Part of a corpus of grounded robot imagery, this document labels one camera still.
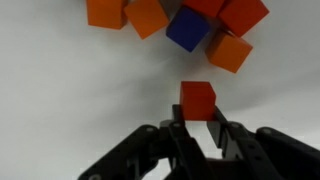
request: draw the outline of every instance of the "orange block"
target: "orange block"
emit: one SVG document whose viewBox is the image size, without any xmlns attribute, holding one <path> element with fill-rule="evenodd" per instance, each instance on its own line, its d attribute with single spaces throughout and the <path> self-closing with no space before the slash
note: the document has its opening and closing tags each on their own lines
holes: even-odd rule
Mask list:
<svg viewBox="0 0 320 180">
<path fill-rule="evenodd" d="M 209 44 L 206 55 L 212 64 L 236 73 L 252 48 L 243 39 L 221 31 Z"/>
<path fill-rule="evenodd" d="M 126 4 L 127 0 L 87 0 L 88 24 L 121 29 L 126 22 L 123 13 Z"/>
<path fill-rule="evenodd" d="M 136 0 L 124 8 L 129 21 L 144 39 L 169 24 L 158 0 Z"/>
<path fill-rule="evenodd" d="M 185 0 L 184 5 L 206 16 L 215 18 L 225 0 Z"/>
<path fill-rule="evenodd" d="M 212 121 L 215 102 L 209 82 L 181 82 L 180 105 L 185 120 Z"/>
<path fill-rule="evenodd" d="M 235 35 L 241 37 L 268 13 L 261 0 L 228 0 L 218 17 Z"/>
</svg>

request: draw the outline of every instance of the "cube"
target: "cube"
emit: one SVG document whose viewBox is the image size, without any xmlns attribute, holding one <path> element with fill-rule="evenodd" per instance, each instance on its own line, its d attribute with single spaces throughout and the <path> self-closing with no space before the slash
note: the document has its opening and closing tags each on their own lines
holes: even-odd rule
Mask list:
<svg viewBox="0 0 320 180">
<path fill-rule="evenodd" d="M 211 18 L 215 18 L 225 0 L 185 0 L 184 5 Z"/>
<path fill-rule="evenodd" d="M 206 49 L 209 61 L 223 69 L 237 73 L 252 46 L 241 38 L 220 31 Z"/>
<path fill-rule="evenodd" d="M 126 6 L 124 12 L 141 39 L 169 24 L 169 19 L 158 0 L 136 0 Z"/>
<path fill-rule="evenodd" d="M 126 22 L 123 8 L 127 0 L 87 0 L 88 24 L 121 29 Z"/>
<path fill-rule="evenodd" d="M 218 17 L 231 32 L 241 37 L 268 13 L 261 0 L 232 0 L 228 1 Z"/>
<path fill-rule="evenodd" d="M 209 32 L 210 25 L 199 14 L 182 7 L 167 28 L 166 35 L 189 52 L 192 52 Z"/>
<path fill-rule="evenodd" d="M 187 121 L 212 121 L 216 94 L 209 82 L 181 82 L 180 105 Z"/>
</svg>

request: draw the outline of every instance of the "blue cube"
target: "blue cube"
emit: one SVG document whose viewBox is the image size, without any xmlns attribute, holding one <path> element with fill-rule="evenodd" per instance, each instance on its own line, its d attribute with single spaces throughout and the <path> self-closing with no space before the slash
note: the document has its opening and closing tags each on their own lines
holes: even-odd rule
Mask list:
<svg viewBox="0 0 320 180">
<path fill-rule="evenodd" d="M 182 7 L 168 26 L 166 35 L 192 52 L 209 30 L 209 23 L 201 15 Z"/>
</svg>

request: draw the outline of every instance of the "red cube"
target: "red cube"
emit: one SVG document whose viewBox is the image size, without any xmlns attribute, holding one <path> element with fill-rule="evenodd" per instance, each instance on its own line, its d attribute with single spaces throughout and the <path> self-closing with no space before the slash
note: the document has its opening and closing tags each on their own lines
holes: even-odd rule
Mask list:
<svg viewBox="0 0 320 180">
<path fill-rule="evenodd" d="M 212 121 L 215 102 L 209 82 L 181 82 L 180 105 L 185 120 Z"/>
<path fill-rule="evenodd" d="M 183 4 L 206 16 L 215 18 L 225 0 L 185 0 Z"/>
<path fill-rule="evenodd" d="M 231 32 L 241 37 L 268 13 L 261 0 L 229 0 L 218 17 Z"/>
</svg>

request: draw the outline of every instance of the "white background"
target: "white background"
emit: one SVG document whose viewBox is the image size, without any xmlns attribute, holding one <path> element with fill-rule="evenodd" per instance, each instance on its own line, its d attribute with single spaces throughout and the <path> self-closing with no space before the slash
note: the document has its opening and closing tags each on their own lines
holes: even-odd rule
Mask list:
<svg viewBox="0 0 320 180">
<path fill-rule="evenodd" d="M 320 148 L 320 1 L 264 2 L 235 75 L 207 62 L 207 40 L 190 54 L 164 30 L 142 41 L 130 24 L 90 27 L 84 0 L 1 0 L 0 179 L 77 179 L 140 125 L 170 118 L 181 80 L 210 81 L 229 120 Z M 219 154 L 203 123 L 188 127 Z"/>
</svg>

